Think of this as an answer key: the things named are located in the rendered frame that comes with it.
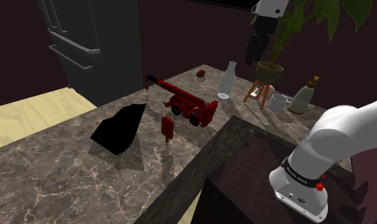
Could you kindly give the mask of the potted plant on wooden stand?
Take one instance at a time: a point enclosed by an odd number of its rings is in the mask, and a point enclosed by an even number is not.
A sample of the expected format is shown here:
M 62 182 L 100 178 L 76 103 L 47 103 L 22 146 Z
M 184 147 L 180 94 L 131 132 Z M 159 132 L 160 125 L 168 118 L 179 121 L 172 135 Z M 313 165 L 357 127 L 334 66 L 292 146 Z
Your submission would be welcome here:
M 312 17 L 317 23 L 327 21 L 328 37 L 331 40 L 339 22 L 340 7 L 355 21 L 358 29 L 369 15 L 373 0 L 256 0 L 252 7 L 254 18 L 256 15 L 278 19 L 278 24 L 269 38 L 266 47 L 246 48 L 246 64 L 255 64 L 255 83 L 251 87 L 254 91 L 259 86 L 266 94 L 269 87 L 282 75 L 284 68 L 278 65 L 277 58 L 284 51 L 294 35 L 301 31 Z

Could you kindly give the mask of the clear glass bottle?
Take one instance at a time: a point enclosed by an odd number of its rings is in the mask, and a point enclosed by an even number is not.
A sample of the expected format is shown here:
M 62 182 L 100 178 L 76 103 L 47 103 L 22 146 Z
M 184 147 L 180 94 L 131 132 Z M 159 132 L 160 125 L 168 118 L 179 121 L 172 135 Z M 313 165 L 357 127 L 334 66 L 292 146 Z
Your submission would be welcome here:
M 236 83 L 235 68 L 236 62 L 230 61 L 227 69 L 219 80 L 218 97 L 221 99 L 228 99 L 234 89 Z

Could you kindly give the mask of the white mug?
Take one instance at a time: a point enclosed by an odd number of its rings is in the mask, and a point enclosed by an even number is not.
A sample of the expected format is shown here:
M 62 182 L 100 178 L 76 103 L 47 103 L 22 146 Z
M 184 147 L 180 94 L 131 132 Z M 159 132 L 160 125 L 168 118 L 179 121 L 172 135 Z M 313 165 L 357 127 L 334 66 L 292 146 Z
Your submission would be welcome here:
M 273 94 L 269 100 L 268 108 L 273 112 L 281 112 L 291 105 L 291 101 L 281 94 Z

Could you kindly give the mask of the white soap dispenser bottle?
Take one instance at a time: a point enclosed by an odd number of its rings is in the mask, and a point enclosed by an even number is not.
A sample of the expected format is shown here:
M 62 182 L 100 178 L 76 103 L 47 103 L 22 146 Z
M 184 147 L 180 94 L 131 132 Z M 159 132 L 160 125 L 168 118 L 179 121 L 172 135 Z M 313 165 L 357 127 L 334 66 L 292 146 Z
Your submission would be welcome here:
M 291 104 L 287 107 L 290 112 L 302 115 L 306 111 L 306 108 L 313 97 L 318 79 L 319 76 L 314 75 L 313 79 L 295 94 L 291 100 Z

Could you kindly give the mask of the red toy crane truck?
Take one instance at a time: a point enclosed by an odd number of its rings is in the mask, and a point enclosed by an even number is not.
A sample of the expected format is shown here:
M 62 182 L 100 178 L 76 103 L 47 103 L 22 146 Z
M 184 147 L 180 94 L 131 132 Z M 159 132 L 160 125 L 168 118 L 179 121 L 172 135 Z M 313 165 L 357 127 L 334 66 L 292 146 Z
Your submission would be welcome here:
M 168 102 L 163 102 L 165 107 L 171 108 L 174 115 L 182 115 L 182 117 L 189 120 L 193 126 L 200 125 L 206 127 L 213 119 L 213 115 L 218 106 L 218 101 L 211 103 L 204 100 L 160 79 L 149 73 L 145 74 L 145 80 L 152 81 L 159 87 L 173 93 L 174 95 Z

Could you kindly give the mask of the red popsicle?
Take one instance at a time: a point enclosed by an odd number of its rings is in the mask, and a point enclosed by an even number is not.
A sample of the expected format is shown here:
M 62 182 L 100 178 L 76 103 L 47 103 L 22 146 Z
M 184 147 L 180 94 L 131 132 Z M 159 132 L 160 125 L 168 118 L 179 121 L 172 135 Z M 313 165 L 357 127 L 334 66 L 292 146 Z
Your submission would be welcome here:
M 173 138 L 174 132 L 174 122 L 170 117 L 163 116 L 162 117 L 162 125 L 161 125 L 161 132 L 165 136 L 165 142 L 168 143 L 170 139 Z

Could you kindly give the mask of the dark refrigerator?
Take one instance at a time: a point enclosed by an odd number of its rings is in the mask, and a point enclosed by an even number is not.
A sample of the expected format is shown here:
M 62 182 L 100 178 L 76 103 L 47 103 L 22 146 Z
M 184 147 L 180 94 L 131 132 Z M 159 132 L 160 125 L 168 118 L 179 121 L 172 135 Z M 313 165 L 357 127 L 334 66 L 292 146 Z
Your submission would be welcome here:
M 143 88 L 138 0 L 37 0 L 68 86 L 99 107 Z

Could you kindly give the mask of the black angular block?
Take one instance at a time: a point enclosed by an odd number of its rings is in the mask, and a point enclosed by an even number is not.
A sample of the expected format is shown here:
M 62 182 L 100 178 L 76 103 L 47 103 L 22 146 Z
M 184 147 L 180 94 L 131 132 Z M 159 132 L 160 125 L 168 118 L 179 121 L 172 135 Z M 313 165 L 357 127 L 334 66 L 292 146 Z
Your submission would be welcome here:
M 146 103 L 123 107 L 104 119 L 90 138 L 114 155 L 123 153 L 136 136 L 145 108 Z

